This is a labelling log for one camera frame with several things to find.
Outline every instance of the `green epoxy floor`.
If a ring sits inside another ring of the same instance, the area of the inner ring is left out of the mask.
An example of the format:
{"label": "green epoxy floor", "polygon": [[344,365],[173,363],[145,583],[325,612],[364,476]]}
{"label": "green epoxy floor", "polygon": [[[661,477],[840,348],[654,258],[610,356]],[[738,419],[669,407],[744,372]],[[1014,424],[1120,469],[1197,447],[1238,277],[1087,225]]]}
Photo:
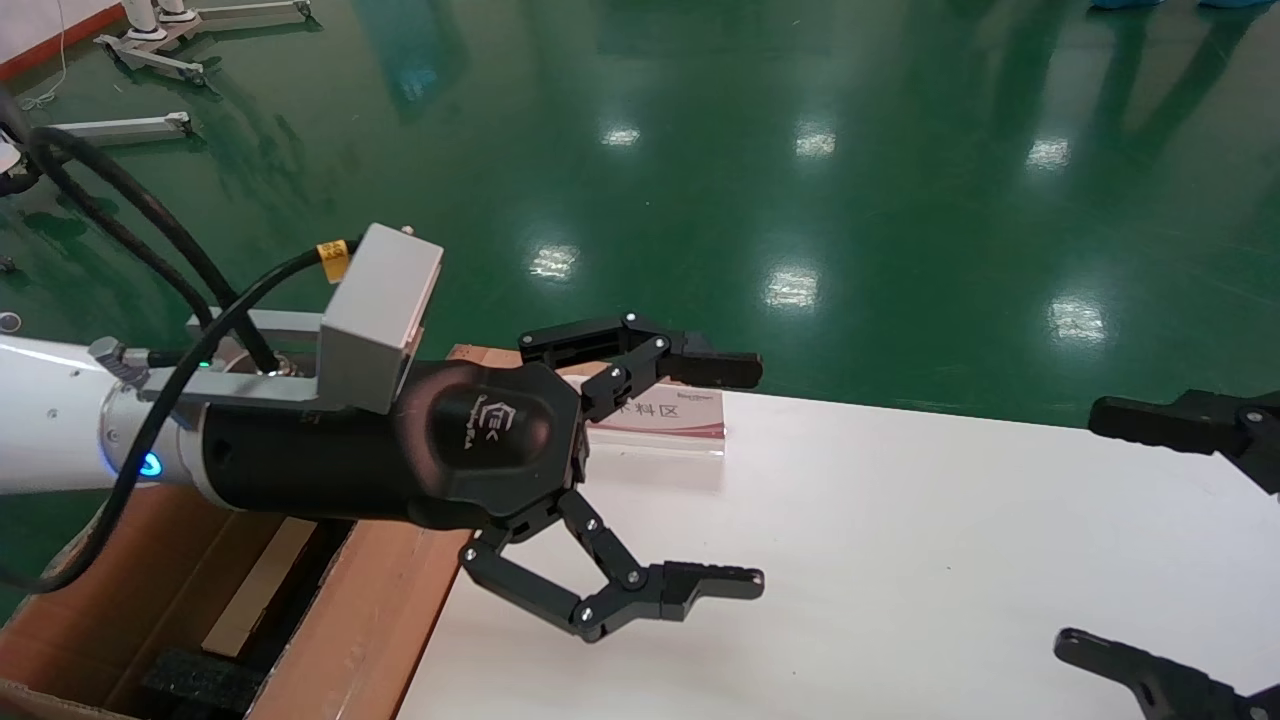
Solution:
{"label": "green epoxy floor", "polygon": [[[370,222],[413,225],[447,249],[435,356],[636,310],[762,352],[764,392],[841,402],[1082,425],[1100,395],[1280,387],[1280,10],[316,0],[315,17],[197,42],[187,56],[220,58],[209,90],[76,49],[36,119],[189,111],[200,140],[114,155],[241,287]],[[184,340],[178,299],[47,181],[0,200],[0,252],[26,270],[0,278],[26,334]],[[315,273],[266,305],[319,310],[329,290]],[[93,503],[0,500],[5,559],[38,569]]]}

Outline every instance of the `robot stand base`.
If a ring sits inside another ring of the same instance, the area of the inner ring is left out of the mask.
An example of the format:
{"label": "robot stand base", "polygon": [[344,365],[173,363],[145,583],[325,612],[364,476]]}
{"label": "robot stand base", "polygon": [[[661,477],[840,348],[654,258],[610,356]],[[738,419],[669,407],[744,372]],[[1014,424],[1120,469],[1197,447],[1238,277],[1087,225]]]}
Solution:
{"label": "robot stand base", "polygon": [[129,37],[115,37],[100,35],[93,42],[102,46],[113,60],[124,63],[131,69],[142,67],[155,68],[161,74],[184,79],[192,85],[205,85],[205,67],[200,63],[184,63],[175,60],[163,51],[173,50],[178,44],[200,32],[216,32],[218,28],[204,28],[204,23],[212,20],[243,20],[251,18],[264,18],[264,24],[270,23],[268,18],[297,13],[302,19],[311,17],[311,0],[285,0],[282,3],[259,3],[255,5],[230,5],[227,8],[205,8],[195,10],[196,19],[180,23],[161,23],[168,36],[164,40],[132,40]]}
{"label": "robot stand base", "polygon": [[191,115],[169,113],[156,118],[132,118],[128,120],[104,120],[99,123],[67,123],[54,126],[77,137],[93,141],[93,145],[129,142],[136,140],[169,140],[191,135]]}

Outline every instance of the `white table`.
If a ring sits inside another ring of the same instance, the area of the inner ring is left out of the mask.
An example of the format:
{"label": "white table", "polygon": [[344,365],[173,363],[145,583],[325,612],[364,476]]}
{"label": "white table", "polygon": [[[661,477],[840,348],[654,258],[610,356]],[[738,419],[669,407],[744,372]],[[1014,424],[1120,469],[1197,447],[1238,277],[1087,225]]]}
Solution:
{"label": "white table", "polygon": [[[596,447],[584,495],[641,564],[758,566],[763,598],[589,646],[460,574],[399,720],[1139,720],[1053,657],[1064,626],[1280,682],[1280,507],[1221,457],[751,395],[726,416],[723,460]],[[559,525],[507,556],[603,585]]]}

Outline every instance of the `blue led light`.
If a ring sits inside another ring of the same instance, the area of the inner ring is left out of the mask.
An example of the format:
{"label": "blue led light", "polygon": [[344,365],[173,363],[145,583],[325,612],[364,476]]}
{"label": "blue led light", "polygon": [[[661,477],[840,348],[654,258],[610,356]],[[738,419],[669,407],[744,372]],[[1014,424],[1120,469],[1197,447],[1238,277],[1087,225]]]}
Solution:
{"label": "blue led light", "polygon": [[160,466],[160,459],[156,457],[155,452],[148,452],[142,460],[142,469],[138,470],[138,474],[143,478],[154,478],[160,473],[164,473],[164,468]]}

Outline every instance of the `yellow cable label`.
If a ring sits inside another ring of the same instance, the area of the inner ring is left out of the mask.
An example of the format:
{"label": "yellow cable label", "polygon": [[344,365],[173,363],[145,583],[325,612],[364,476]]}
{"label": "yellow cable label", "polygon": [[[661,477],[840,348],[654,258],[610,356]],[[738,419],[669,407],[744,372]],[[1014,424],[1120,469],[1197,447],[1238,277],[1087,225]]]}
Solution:
{"label": "yellow cable label", "polygon": [[324,277],[329,278],[329,284],[342,282],[342,275],[347,274],[347,265],[351,264],[347,241],[321,242],[316,246],[316,252],[320,254],[320,264],[324,266]]}

